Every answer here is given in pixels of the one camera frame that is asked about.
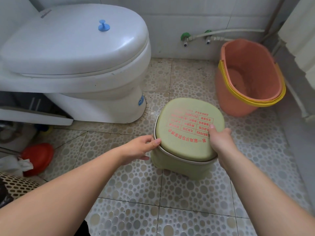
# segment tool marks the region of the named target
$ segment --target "toilet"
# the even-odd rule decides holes
[[[217,153],[211,148],[208,128],[224,129],[222,113],[210,103],[176,98],[168,102],[158,117],[154,137],[161,144],[152,150],[155,167],[188,176],[191,180],[207,177]]]
[[[148,29],[124,7],[43,10],[0,56],[0,91],[43,93],[75,120],[130,123],[145,110],[140,83],[151,59]]]

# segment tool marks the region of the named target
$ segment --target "white toilet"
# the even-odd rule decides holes
[[[0,55],[0,91],[44,93],[75,120],[130,123],[145,110],[139,84],[151,46],[144,20],[129,9],[46,9],[16,31]]]

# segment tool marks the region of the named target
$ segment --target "hand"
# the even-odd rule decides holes
[[[130,142],[120,146],[119,148],[123,157],[122,165],[127,165],[136,159],[150,159],[148,156],[145,156],[145,154],[148,151],[155,149],[160,143],[160,138],[154,139],[153,136],[146,135],[135,138]]]
[[[238,151],[232,137],[231,129],[226,128],[218,132],[213,124],[209,126],[210,145],[218,153],[220,165],[224,168],[224,156],[231,151]]]

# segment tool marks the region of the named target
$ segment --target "toilet label sticker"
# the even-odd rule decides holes
[[[138,106],[140,106],[141,104],[143,104],[144,102],[144,96],[142,95],[139,102],[138,102]]]
[[[176,109],[169,116],[167,127],[168,132],[175,137],[191,143],[207,142],[210,138],[208,133],[209,124],[212,124],[213,118],[209,114],[190,109]],[[202,138],[190,138],[184,133],[191,133]]]

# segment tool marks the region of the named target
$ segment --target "fingernail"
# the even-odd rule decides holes
[[[160,143],[161,143],[161,139],[160,139],[160,138],[156,139],[156,140],[155,140],[155,143],[156,143],[156,144],[160,144]]]

